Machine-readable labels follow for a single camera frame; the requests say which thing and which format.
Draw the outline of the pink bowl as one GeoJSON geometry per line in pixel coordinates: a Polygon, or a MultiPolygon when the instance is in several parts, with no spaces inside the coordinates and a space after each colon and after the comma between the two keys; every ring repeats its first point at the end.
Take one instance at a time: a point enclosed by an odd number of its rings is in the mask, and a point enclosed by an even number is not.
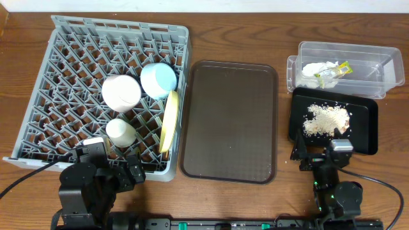
{"type": "Polygon", "coordinates": [[[140,101],[142,92],[139,83],[128,75],[112,75],[102,85],[104,102],[116,112],[128,112],[140,101]]]}

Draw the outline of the white paper cup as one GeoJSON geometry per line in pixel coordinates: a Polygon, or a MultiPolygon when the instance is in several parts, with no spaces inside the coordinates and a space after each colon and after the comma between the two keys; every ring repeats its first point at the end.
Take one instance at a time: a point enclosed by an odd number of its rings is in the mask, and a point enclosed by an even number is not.
{"type": "Polygon", "coordinates": [[[131,146],[136,140],[135,128],[122,119],[110,120],[105,131],[111,142],[120,148],[131,146]]]}

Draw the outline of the dark brown serving tray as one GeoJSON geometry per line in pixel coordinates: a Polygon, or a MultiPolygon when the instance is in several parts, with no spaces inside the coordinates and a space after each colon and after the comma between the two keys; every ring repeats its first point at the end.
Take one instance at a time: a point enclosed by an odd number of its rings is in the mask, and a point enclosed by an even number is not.
{"type": "Polygon", "coordinates": [[[266,185],[277,174],[278,74],[268,65],[198,61],[183,108],[180,170],[266,185]]]}

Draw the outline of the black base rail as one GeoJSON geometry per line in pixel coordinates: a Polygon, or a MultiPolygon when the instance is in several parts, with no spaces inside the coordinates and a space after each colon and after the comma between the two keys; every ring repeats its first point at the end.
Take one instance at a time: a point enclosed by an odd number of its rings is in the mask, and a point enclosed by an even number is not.
{"type": "Polygon", "coordinates": [[[131,218],[121,220],[114,217],[108,229],[113,230],[274,230],[274,229],[338,229],[338,230],[382,230],[383,223],[377,220],[337,220],[320,224],[317,220],[295,220],[278,218],[260,220],[170,220],[168,218],[131,218]]]}

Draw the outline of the clear plastic bin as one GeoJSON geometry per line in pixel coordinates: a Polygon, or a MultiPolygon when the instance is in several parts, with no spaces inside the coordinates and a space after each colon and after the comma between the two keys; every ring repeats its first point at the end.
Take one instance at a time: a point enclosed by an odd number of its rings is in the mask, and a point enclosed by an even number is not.
{"type": "Polygon", "coordinates": [[[401,51],[394,47],[349,43],[301,42],[298,54],[287,59],[286,87],[297,87],[382,99],[388,90],[405,83],[401,51]],[[347,61],[353,72],[339,79],[318,81],[307,76],[304,68],[316,63],[342,64],[347,61]]]}

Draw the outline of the food scraps pile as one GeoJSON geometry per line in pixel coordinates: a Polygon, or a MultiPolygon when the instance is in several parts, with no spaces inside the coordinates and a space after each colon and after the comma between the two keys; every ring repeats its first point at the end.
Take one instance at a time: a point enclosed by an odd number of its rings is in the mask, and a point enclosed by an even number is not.
{"type": "Polygon", "coordinates": [[[334,137],[335,129],[344,134],[350,127],[350,113],[342,106],[312,104],[307,108],[313,117],[303,122],[304,134],[334,137]]]}

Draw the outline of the black rectangular tray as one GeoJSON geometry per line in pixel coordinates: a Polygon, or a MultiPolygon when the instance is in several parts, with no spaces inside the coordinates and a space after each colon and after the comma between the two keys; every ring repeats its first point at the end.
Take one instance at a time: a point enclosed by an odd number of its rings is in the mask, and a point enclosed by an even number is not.
{"type": "Polygon", "coordinates": [[[357,153],[377,153],[378,104],[374,100],[317,89],[296,88],[291,101],[288,139],[293,142],[297,130],[301,130],[308,146],[325,147],[334,135],[306,129],[308,121],[318,119],[311,107],[321,110],[333,107],[345,111],[349,116],[349,127],[341,133],[341,137],[350,140],[357,153]]]}

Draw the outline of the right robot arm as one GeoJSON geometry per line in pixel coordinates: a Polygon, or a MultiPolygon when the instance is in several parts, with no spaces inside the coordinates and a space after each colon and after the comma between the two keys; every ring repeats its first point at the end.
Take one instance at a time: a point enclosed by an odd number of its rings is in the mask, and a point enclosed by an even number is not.
{"type": "Polygon", "coordinates": [[[341,181],[338,172],[350,163],[353,146],[347,139],[333,139],[322,153],[309,153],[303,133],[297,130],[290,159],[299,161],[301,171],[313,173],[314,200],[320,216],[317,229],[358,229],[355,217],[361,214],[362,186],[341,181]]]}

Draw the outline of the yellow snack wrapper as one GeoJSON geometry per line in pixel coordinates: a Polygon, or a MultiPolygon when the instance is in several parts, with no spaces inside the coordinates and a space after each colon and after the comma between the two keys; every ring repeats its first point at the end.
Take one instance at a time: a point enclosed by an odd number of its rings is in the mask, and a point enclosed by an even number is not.
{"type": "Polygon", "coordinates": [[[321,79],[336,79],[352,72],[353,70],[349,62],[345,61],[339,66],[315,73],[314,76],[321,79]]]}

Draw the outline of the yellow plate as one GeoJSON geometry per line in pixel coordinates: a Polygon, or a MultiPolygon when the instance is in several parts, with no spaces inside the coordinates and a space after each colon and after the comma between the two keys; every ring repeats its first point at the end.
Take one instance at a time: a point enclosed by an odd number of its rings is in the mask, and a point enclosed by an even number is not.
{"type": "Polygon", "coordinates": [[[179,98],[177,92],[170,91],[167,97],[164,118],[162,121],[162,129],[160,133],[160,153],[165,153],[171,148],[173,136],[176,130],[176,122],[178,119],[178,106],[179,98]]]}

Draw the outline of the grey plastic dish rack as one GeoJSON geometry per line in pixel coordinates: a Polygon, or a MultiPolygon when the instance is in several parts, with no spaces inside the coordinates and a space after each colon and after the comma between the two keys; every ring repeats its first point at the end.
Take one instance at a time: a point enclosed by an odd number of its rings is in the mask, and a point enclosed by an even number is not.
{"type": "Polygon", "coordinates": [[[102,85],[111,75],[138,79],[150,63],[165,63],[176,73],[179,98],[189,81],[191,43],[185,26],[55,15],[55,25],[12,154],[5,161],[26,169],[46,166],[60,172],[72,160],[57,158],[83,140],[105,134],[108,122],[120,118],[136,130],[135,142],[113,146],[111,166],[124,164],[125,155],[141,152],[146,177],[171,181],[176,174],[180,134],[171,149],[158,150],[166,105],[142,95],[130,111],[111,110],[102,85]]]}

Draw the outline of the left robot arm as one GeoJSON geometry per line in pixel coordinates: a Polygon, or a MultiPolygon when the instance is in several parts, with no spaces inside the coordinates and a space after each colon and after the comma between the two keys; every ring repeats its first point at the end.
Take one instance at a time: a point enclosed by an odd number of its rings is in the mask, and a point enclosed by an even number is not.
{"type": "Polygon", "coordinates": [[[144,183],[139,148],[125,155],[126,164],[111,167],[106,135],[86,139],[70,153],[76,163],[59,177],[62,208],[52,217],[51,229],[144,229],[137,215],[111,212],[116,194],[144,183]]]}

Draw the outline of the white napkin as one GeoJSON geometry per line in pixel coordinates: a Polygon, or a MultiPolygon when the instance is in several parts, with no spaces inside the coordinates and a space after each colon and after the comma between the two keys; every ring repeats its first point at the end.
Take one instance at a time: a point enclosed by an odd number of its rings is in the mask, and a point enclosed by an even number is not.
{"type": "Polygon", "coordinates": [[[320,83],[314,75],[337,66],[339,66],[338,62],[332,63],[329,61],[325,63],[310,63],[305,65],[302,69],[302,75],[299,75],[297,78],[297,87],[307,87],[313,89],[320,88],[320,83]]]}

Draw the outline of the light blue bowl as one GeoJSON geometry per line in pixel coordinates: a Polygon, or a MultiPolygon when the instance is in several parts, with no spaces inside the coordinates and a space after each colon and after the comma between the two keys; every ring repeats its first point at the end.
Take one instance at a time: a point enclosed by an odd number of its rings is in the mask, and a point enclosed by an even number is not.
{"type": "Polygon", "coordinates": [[[141,71],[140,79],[145,93],[155,100],[167,98],[177,86],[175,72],[165,63],[147,64],[141,71]]]}

